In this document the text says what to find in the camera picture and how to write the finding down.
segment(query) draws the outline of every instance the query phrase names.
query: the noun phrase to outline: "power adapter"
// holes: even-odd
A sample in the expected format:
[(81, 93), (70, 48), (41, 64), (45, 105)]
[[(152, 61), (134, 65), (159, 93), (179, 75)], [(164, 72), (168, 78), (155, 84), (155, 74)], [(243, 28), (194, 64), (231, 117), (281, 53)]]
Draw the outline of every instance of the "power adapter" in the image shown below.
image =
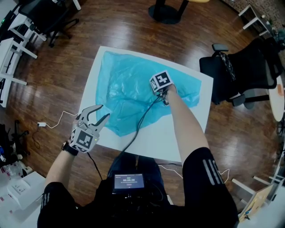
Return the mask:
[(37, 126), (46, 126), (46, 123), (45, 122), (38, 122)]

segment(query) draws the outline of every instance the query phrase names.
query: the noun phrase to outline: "white cable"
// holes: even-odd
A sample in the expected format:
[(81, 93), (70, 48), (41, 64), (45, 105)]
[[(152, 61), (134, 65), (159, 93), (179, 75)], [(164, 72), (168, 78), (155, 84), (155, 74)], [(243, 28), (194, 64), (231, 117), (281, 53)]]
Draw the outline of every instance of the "white cable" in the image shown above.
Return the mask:
[(183, 179), (183, 177), (178, 172), (176, 172), (174, 169), (167, 169), (167, 168), (163, 167), (162, 165), (159, 165), (159, 166), (161, 166), (163, 169), (174, 171), (178, 176), (180, 176)]
[[(228, 175), (230, 174), (230, 169), (226, 169), (225, 171), (228, 171)], [(225, 172), (225, 171), (224, 171), (224, 172)], [(219, 174), (222, 175), (224, 172), (220, 173), (220, 171), (219, 171)], [(228, 177), (227, 177), (227, 179), (226, 179), (226, 181), (225, 181), (224, 183), (226, 183), (227, 180), (228, 180)]]
[[(67, 114), (72, 115), (72, 116), (77, 116), (77, 115), (79, 114), (79, 113), (77, 113), (77, 114), (71, 114), (71, 113), (69, 113), (69, 112), (63, 111), (62, 114), (61, 114), (61, 117), (59, 118), (59, 121), (58, 121), (57, 125), (59, 125), (59, 122), (61, 121), (62, 115), (63, 115), (64, 113), (67, 113)], [(57, 125), (55, 125), (55, 126), (51, 127), (51, 126), (48, 125), (48, 124), (46, 124), (46, 125), (47, 125), (49, 128), (51, 128), (51, 129), (53, 129), (53, 128), (55, 128), (55, 127), (57, 126)]]

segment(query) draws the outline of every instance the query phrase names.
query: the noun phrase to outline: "blue plastic bag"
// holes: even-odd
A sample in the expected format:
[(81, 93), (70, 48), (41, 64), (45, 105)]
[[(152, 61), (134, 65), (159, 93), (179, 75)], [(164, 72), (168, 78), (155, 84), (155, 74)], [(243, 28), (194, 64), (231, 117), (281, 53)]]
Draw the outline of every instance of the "blue plastic bag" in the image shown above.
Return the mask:
[[(105, 52), (96, 90), (96, 104), (104, 107), (96, 112), (97, 120), (110, 113), (105, 127), (116, 135), (121, 137), (136, 131), (140, 118), (157, 98), (152, 92), (149, 79), (165, 70), (187, 106), (196, 106), (201, 88), (199, 79), (148, 59)], [(146, 114), (141, 128), (170, 113), (170, 107), (162, 102), (154, 104)]]

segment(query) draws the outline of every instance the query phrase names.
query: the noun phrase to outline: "small screen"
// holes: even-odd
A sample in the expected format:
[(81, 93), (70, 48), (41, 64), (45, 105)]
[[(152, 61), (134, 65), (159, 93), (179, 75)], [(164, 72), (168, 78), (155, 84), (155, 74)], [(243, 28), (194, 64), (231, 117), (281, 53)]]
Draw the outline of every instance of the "small screen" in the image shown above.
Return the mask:
[(142, 174), (115, 174), (115, 189), (144, 188)]

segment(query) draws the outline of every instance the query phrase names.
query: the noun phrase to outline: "forearm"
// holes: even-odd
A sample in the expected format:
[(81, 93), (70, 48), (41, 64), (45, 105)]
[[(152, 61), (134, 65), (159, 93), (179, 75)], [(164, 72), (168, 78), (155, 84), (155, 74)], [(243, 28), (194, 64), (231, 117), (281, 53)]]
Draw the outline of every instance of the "forearm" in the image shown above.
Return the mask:
[(60, 182), (67, 189), (74, 158), (75, 156), (69, 152), (61, 151), (48, 172), (45, 185), (47, 186), (51, 182)]
[(204, 132), (187, 105), (174, 91), (169, 90), (167, 99), (171, 107), (174, 130), (182, 164), (200, 147), (209, 148)]

